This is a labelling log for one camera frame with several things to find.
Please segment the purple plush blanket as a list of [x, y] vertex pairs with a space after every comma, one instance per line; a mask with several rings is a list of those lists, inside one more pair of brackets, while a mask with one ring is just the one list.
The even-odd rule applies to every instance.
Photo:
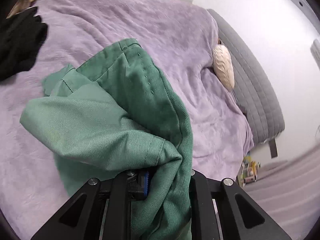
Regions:
[[1, 83], [1, 209], [21, 239], [89, 178], [156, 167], [133, 239], [191, 239], [191, 169], [236, 175], [253, 146], [212, 70], [217, 24], [177, 0], [37, 0], [35, 65]]

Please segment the grey quilted headboard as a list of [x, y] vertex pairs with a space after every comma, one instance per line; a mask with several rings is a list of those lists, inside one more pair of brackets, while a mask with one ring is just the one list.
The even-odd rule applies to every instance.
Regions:
[[285, 129], [276, 93], [262, 66], [237, 32], [214, 10], [209, 9], [219, 29], [219, 38], [231, 55], [234, 68], [236, 102], [247, 117], [253, 141], [274, 141]]

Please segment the cream round pleated pillow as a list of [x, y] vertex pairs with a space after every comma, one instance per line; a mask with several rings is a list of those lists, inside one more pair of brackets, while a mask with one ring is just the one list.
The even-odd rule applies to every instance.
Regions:
[[231, 91], [235, 87], [231, 55], [226, 46], [218, 44], [213, 49], [213, 70], [222, 85]]

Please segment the black garment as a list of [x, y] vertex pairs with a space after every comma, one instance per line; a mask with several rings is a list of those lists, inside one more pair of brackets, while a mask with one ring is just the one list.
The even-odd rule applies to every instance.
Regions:
[[38, 7], [28, 8], [1, 25], [1, 81], [34, 66], [48, 33], [48, 25], [37, 10]]

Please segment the green garment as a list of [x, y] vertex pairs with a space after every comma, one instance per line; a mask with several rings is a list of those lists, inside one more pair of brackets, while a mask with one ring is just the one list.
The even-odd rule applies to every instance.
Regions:
[[90, 178], [154, 167], [146, 200], [132, 206], [133, 239], [191, 239], [189, 115], [137, 40], [118, 41], [43, 81], [20, 122], [54, 153], [74, 194]]

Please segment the colourful toy on floor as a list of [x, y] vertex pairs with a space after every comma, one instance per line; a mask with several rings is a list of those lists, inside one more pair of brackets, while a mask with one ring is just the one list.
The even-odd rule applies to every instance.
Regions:
[[256, 182], [258, 179], [258, 171], [261, 164], [258, 161], [254, 161], [250, 155], [246, 155], [242, 160], [240, 170], [237, 174], [237, 183], [244, 187], [246, 184]]

